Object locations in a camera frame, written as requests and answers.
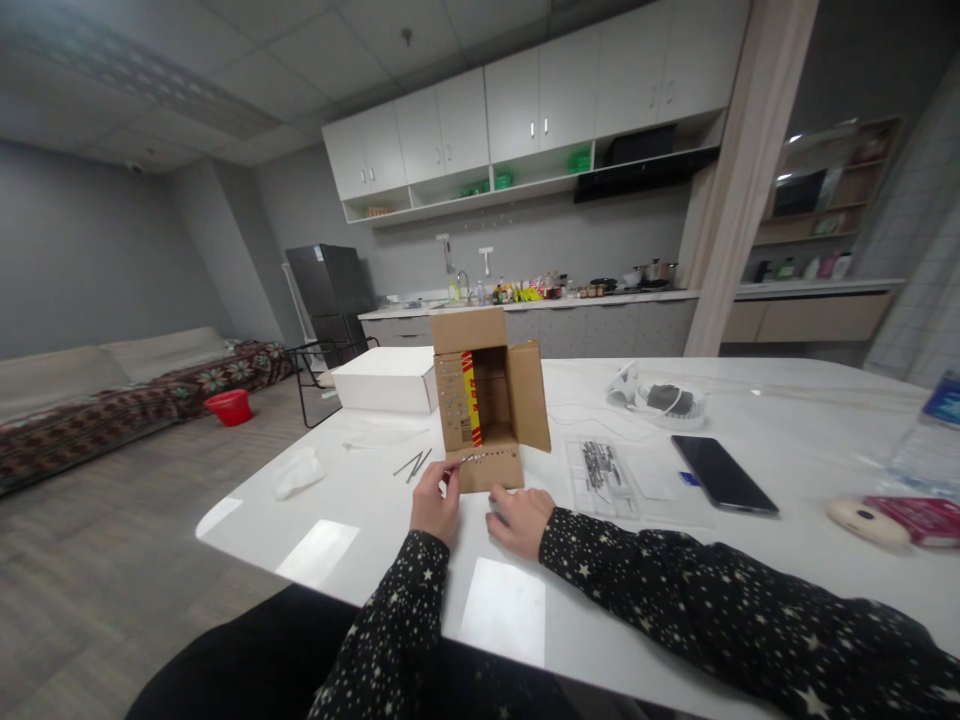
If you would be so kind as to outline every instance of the water bottle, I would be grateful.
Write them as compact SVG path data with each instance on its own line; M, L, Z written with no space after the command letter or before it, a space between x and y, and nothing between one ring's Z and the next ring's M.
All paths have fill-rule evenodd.
M960 371L947 370L887 469L931 495L960 500Z

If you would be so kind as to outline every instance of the person's left hand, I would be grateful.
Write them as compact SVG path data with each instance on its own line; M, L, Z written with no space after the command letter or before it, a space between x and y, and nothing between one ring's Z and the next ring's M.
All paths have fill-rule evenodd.
M440 482L447 483L447 497ZM460 512L460 461L434 462L427 466L413 491L410 529L420 530L450 545Z

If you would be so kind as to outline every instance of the red box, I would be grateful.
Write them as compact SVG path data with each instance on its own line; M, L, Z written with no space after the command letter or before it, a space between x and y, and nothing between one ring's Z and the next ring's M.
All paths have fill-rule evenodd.
M922 547L960 547L960 505L943 498L871 496L863 504L896 520Z

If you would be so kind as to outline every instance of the floor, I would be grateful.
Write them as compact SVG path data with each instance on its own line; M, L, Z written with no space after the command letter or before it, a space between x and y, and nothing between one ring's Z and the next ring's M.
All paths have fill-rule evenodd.
M311 421L339 407L304 392ZM245 425L168 428L0 499L0 717L121 718L184 645L287 585L193 535L307 432L293 378L251 406Z

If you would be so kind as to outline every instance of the smartphone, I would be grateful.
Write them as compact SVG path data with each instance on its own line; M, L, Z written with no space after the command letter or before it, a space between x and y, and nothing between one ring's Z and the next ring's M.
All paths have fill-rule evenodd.
M779 514L780 508L719 442L688 435L674 435L672 439L711 503L727 510Z

